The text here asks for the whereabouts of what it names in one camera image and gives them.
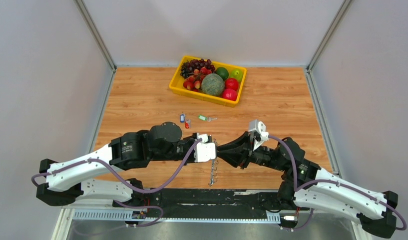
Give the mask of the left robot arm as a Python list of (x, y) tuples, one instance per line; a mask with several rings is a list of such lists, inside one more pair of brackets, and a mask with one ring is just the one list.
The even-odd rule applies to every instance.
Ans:
[(121, 171), (145, 168), (152, 161), (202, 163), (216, 155), (215, 145), (207, 134), (194, 133), (183, 137), (181, 128), (173, 122), (155, 125), (149, 130), (128, 132), (109, 144), (86, 155), (66, 162), (43, 159), (36, 197), (49, 206), (66, 206), (87, 199), (112, 200), (113, 205), (139, 207), (145, 194), (165, 187), (161, 184), (144, 189), (142, 182), (121, 177)]

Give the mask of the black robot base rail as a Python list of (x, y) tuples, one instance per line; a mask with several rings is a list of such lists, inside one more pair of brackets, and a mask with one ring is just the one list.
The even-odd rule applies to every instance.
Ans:
[(295, 211), (297, 206), (281, 200), (276, 191), (206, 188), (155, 188), (133, 192), (127, 201), (113, 201), (113, 207), (158, 206), (165, 218), (263, 219), (269, 213)]

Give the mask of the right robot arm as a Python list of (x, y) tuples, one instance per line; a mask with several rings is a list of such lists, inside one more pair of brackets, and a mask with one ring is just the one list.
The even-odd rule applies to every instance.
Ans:
[(259, 146), (247, 131), (238, 139), (217, 148), (217, 156), (241, 169), (250, 163), (281, 171), (276, 195), (280, 209), (309, 208), (337, 214), (359, 223), (366, 232), (389, 239), (397, 230), (398, 195), (376, 192), (354, 185), (305, 159), (305, 151), (290, 137), (277, 140), (275, 149)]

